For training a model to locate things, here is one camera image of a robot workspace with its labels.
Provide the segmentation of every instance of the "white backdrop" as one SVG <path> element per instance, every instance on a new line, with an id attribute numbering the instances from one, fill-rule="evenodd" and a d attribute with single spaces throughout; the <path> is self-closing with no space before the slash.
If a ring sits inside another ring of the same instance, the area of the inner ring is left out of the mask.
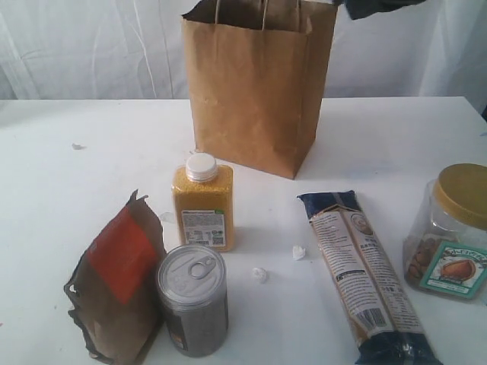
<path id="1" fill-rule="evenodd" d="M 0 0 L 0 99 L 187 98 L 180 15 L 195 3 Z M 325 95 L 463 95 L 482 111 L 486 39 L 486 0 L 359 21 L 341 7 Z"/>

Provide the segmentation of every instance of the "glass jar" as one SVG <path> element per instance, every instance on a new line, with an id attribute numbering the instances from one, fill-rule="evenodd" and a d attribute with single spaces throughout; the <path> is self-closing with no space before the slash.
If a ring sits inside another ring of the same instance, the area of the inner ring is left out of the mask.
<path id="1" fill-rule="evenodd" d="M 406 281 L 430 294 L 472 300 L 487 277 L 487 167 L 449 166 L 426 187 L 404 242 Z"/>
<path id="2" fill-rule="evenodd" d="M 176 170 L 173 201 L 182 244 L 217 251 L 234 246 L 234 172 L 210 154 L 194 154 Z"/>

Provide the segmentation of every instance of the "can lid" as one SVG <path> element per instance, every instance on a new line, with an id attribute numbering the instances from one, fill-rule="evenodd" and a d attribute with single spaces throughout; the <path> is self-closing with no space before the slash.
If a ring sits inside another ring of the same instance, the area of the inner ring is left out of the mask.
<path id="1" fill-rule="evenodd" d="M 184 245 L 166 256 L 158 271 L 164 303 L 178 309 L 204 306 L 226 291 L 221 255 L 200 245 Z"/>
<path id="2" fill-rule="evenodd" d="M 186 176 L 195 183 L 214 179 L 217 174 L 216 159 L 210 154 L 194 154 L 186 162 Z"/>
<path id="3" fill-rule="evenodd" d="M 445 168 L 434 184 L 433 195 L 453 218 L 487 230 L 487 167 L 459 163 Z"/>

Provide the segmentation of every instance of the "tin can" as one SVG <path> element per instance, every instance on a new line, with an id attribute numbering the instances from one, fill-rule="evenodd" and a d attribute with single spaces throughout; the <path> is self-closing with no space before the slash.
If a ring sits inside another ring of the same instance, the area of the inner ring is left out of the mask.
<path id="1" fill-rule="evenodd" d="M 228 330 L 227 270 L 221 255 L 204 246 L 180 246 L 164 259 L 157 279 L 177 350 L 190 357 L 215 352 Z"/>

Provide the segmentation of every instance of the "white table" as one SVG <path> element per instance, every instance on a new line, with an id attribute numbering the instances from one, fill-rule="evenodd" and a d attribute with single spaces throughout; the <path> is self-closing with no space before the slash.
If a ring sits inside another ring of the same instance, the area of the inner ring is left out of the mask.
<path id="1" fill-rule="evenodd" d="M 357 191 L 401 272 L 402 240 L 427 181 L 452 163 L 487 164 L 487 123 L 461 97 L 324 100 L 321 116 L 295 181 L 234 166 L 224 346 L 186 358 L 164 329 L 145 364 L 353 364 L 358 350 L 295 196 Z M 172 221 L 172 175 L 192 149 L 187 100 L 0 102 L 1 364 L 98 363 L 66 313 L 62 285 L 132 190 Z M 177 229 L 163 225 L 174 247 Z M 299 262 L 295 244 L 307 248 Z M 270 272 L 266 284 L 251 279 L 256 266 Z M 445 365 L 485 364 L 487 308 L 406 291 Z"/>

